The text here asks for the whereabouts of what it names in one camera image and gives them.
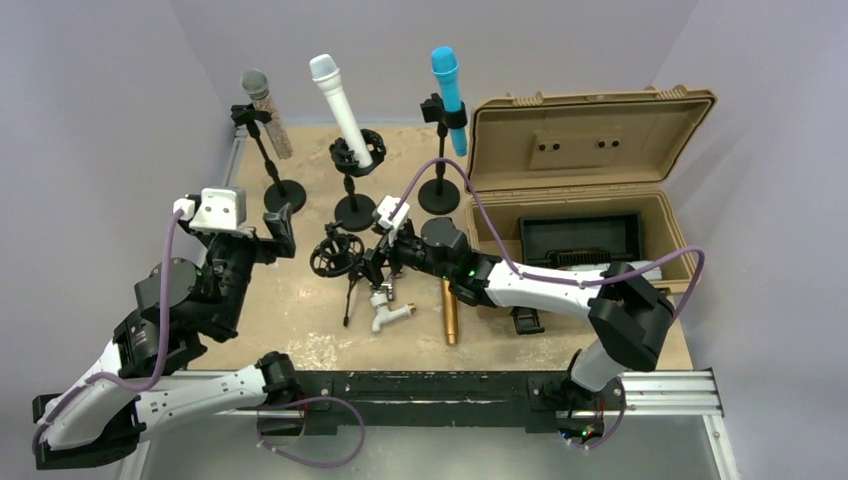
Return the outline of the black tripod shock mount stand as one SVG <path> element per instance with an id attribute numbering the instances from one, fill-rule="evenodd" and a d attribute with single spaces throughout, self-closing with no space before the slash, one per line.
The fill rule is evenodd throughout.
<path id="1" fill-rule="evenodd" d="M 362 239 L 353 234 L 340 231 L 340 223 L 333 221 L 324 225 L 325 238 L 312 250 L 309 262 L 314 274 L 322 278 L 346 276 L 348 287 L 343 326 L 350 324 L 351 296 L 354 287 L 364 279 L 358 270 L 359 261 L 367 250 Z"/>

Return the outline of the gold microphone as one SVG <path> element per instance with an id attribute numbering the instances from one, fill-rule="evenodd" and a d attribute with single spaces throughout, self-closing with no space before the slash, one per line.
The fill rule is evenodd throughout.
<path id="1" fill-rule="evenodd" d="M 441 294 L 445 342 L 447 345 L 456 345 L 459 342 L 457 300 L 446 279 L 442 280 Z"/>

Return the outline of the white microphone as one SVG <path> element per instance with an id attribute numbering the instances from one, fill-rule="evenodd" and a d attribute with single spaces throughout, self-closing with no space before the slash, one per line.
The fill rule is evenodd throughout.
<path id="1" fill-rule="evenodd" d="M 340 68 L 329 54 L 320 54 L 309 61 L 309 69 L 313 82 L 328 102 L 347 147 L 353 152 L 357 167 L 370 167 L 372 157 L 344 92 Z"/>

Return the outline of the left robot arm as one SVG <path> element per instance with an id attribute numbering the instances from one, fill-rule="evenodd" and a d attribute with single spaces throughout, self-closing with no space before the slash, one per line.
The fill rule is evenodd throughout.
<path id="1" fill-rule="evenodd" d="M 150 437 L 223 411 L 297 399 L 290 358 L 270 352 L 202 384 L 163 390 L 163 378 L 206 352 L 203 337 L 235 338 L 253 268 L 295 255 L 292 208 L 268 212 L 268 236 L 242 208 L 188 196 L 167 222 L 162 257 L 134 287 L 136 306 L 97 360 L 65 392 L 33 401 L 38 470 L 95 468 L 124 459 Z"/>

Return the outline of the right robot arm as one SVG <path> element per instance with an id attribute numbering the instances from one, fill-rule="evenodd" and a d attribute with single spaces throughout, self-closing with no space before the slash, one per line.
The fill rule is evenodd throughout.
<path id="1" fill-rule="evenodd" d="M 358 269 L 382 283 L 385 267 L 412 269 L 447 281 L 456 299 L 469 306 L 525 308 L 581 317 L 596 339 L 579 352 L 561 381 L 564 399 L 584 407 L 625 371 L 652 372 L 671 327 L 671 302 L 636 268 L 612 262 L 604 270 L 569 271 L 511 263 L 472 248 L 448 217 L 381 228 Z"/>

